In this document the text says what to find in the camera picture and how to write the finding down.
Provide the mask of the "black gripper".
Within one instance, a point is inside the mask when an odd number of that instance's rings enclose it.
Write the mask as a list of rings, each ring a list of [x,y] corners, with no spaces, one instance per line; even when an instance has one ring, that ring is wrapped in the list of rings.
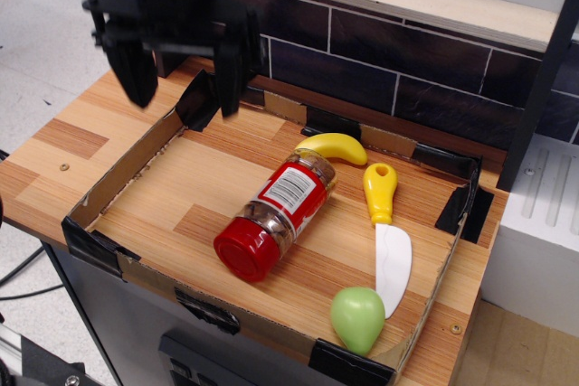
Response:
[[[222,116],[239,110],[248,82],[265,62],[258,15],[236,0],[84,0],[95,43],[128,99],[146,108],[157,92],[157,66],[144,50],[214,54]]]

